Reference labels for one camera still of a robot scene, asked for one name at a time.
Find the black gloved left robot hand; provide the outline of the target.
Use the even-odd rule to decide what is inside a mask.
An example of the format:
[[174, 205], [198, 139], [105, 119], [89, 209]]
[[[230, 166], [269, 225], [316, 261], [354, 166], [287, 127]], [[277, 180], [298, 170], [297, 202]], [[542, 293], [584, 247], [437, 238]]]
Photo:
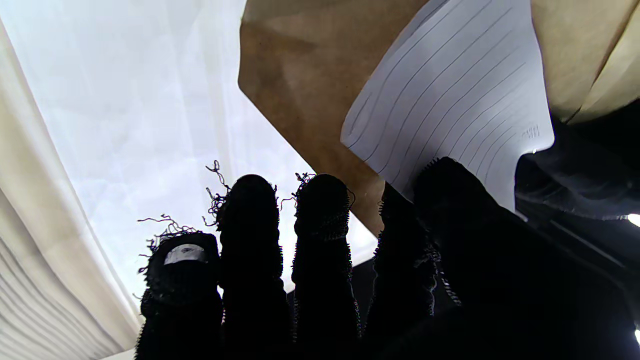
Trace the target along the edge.
[[639, 300], [639, 101], [592, 121], [551, 120], [551, 148], [520, 158], [515, 203], [536, 227]]

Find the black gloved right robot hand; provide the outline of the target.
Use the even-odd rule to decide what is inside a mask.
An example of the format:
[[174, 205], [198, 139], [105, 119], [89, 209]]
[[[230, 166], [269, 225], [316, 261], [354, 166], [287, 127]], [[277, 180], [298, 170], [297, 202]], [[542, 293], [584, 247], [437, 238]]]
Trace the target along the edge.
[[352, 287], [350, 192], [302, 178], [290, 313], [276, 189], [244, 175], [212, 198], [220, 240], [176, 227], [151, 241], [136, 360], [637, 360], [624, 290], [502, 208], [442, 157], [414, 202], [382, 193], [372, 296]]

